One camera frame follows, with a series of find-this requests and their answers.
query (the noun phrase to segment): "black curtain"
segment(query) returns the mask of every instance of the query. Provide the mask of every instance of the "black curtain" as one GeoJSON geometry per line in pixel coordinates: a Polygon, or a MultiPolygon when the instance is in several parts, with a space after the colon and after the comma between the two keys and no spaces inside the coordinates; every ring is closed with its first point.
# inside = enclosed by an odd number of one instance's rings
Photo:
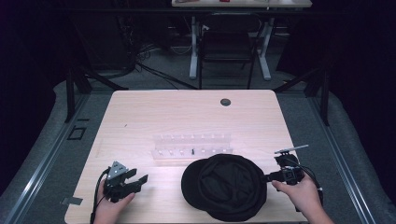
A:
{"type": "Polygon", "coordinates": [[[351,8],[357,9],[354,14],[336,20],[300,20],[277,70],[300,76],[326,63],[326,53],[337,52],[330,57],[336,59],[329,70],[330,90],[343,103],[382,188],[396,203],[395,8],[391,1],[353,1],[351,8]],[[337,37],[345,42],[333,50],[337,37]]]}
{"type": "Polygon", "coordinates": [[[0,34],[3,193],[50,115],[53,87],[72,64],[90,65],[72,23],[47,13],[37,1],[3,1],[0,34]]]}

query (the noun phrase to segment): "human hand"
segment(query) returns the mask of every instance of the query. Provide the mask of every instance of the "human hand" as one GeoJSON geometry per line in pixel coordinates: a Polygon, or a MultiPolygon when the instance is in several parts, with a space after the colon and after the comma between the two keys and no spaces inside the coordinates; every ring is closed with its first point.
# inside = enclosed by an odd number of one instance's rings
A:
{"type": "Polygon", "coordinates": [[[129,194],[117,203],[113,203],[108,199],[104,198],[105,180],[102,180],[99,185],[98,194],[96,195],[97,202],[99,202],[96,208],[95,224],[112,224],[116,223],[120,212],[131,202],[134,198],[134,193],[129,194]]]}
{"type": "Polygon", "coordinates": [[[291,202],[294,203],[310,223],[333,223],[323,210],[317,186],[309,175],[304,174],[301,182],[293,186],[276,180],[273,180],[272,184],[276,189],[289,196],[291,202]]]}

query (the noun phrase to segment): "black hat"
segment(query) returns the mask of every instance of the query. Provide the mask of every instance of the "black hat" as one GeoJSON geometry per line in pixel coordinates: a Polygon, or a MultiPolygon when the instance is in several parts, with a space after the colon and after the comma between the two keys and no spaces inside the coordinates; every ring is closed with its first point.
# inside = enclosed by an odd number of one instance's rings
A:
{"type": "Polygon", "coordinates": [[[263,171],[252,161],[218,154],[194,161],[181,177],[181,191],[193,207],[221,221],[246,221],[267,199],[263,171]]]}

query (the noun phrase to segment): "black cable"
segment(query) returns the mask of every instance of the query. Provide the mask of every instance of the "black cable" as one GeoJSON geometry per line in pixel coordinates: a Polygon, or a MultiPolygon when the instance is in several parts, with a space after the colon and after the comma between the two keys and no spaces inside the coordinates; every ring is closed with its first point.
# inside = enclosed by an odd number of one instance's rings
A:
{"type": "Polygon", "coordinates": [[[162,78],[164,78],[165,80],[170,80],[170,81],[176,82],[176,83],[178,83],[178,84],[181,84],[181,85],[183,85],[183,86],[186,86],[186,87],[188,87],[188,88],[190,88],[190,89],[198,90],[198,88],[196,88],[196,87],[194,87],[194,86],[192,86],[192,85],[190,85],[190,84],[188,84],[188,83],[186,83],[186,82],[180,81],[180,80],[178,80],[178,79],[175,78],[175,77],[172,77],[172,76],[170,76],[170,75],[167,75],[167,74],[165,74],[164,72],[160,72],[160,71],[155,70],[155,69],[153,69],[153,68],[147,67],[146,65],[144,65],[144,64],[142,64],[142,63],[139,63],[139,62],[136,62],[136,64],[139,65],[142,69],[144,69],[144,70],[150,72],[151,74],[153,74],[153,75],[155,75],[155,76],[157,76],[157,77],[162,77],[162,78]]]}
{"type": "Polygon", "coordinates": [[[317,187],[318,196],[319,196],[319,199],[320,199],[320,203],[323,205],[323,189],[322,189],[322,187],[320,186],[319,182],[317,181],[317,178],[315,177],[314,172],[313,172],[311,169],[309,169],[308,167],[300,165],[298,162],[289,160],[289,159],[287,159],[287,158],[285,158],[285,160],[294,163],[297,167],[300,167],[302,170],[304,170],[304,172],[305,172],[306,174],[308,174],[309,177],[311,177],[311,179],[312,179],[312,180],[314,181],[314,183],[315,183],[315,186],[317,187]]]}
{"type": "Polygon", "coordinates": [[[90,223],[92,224],[95,221],[95,215],[96,215],[96,208],[99,205],[99,203],[106,197],[106,195],[100,200],[100,202],[97,202],[97,195],[98,195],[98,190],[99,190],[99,185],[100,182],[103,178],[104,175],[108,175],[108,172],[110,171],[110,167],[108,167],[106,170],[102,172],[102,174],[99,176],[98,182],[96,183],[96,188],[95,188],[95,195],[93,196],[93,209],[91,213],[91,220],[90,223]]]}

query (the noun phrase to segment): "white table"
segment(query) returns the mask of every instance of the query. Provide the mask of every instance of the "white table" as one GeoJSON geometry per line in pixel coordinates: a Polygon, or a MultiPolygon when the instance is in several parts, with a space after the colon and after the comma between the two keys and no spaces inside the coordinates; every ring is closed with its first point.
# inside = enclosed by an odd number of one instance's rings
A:
{"type": "MultiPolygon", "coordinates": [[[[272,91],[116,91],[92,145],[67,223],[88,223],[97,178],[113,161],[137,169],[128,182],[148,175],[119,223],[219,223],[191,207],[180,188],[185,168],[196,159],[154,160],[157,134],[229,133],[233,154],[254,161],[265,174],[279,171],[274,152],[293,147],[272,91]],[[221,99],[231,104],[224,106],[221,99]]],[[[267,202],[248,222],[306,221],[286,194],[267,184],[267,202]]]]}
{"type": "MultiPolygon", "coordinates": [[[[263,9],[269,8],[304,8],[311,7],[312,2],[310,0],[230,0],[230,2],[220,2],[220,0],[198,0],[193,2],[177,3],[176,0],[172,0],[173,7],[262,7],[263,9]]],[[[268,68],[267,61],[265,60],[265,53],[268,48],[268,43],[271,37],[273,29],[274,19],[270,19],[265,23],[264,30],[262,31],[263,43],[262,48],[258,50],[260,66],[262,68],[262,75],[264,80],[271,80],[270,70],[268,68]]],[[[196,48],[196,36],[197,36],[197,25],[195,18],[192,17],[191,22],[191,38],[192,38],[192,54],[191,54],[191,66],[190,66],[190,78],[196,78],[198,55],[196,48]]]]}

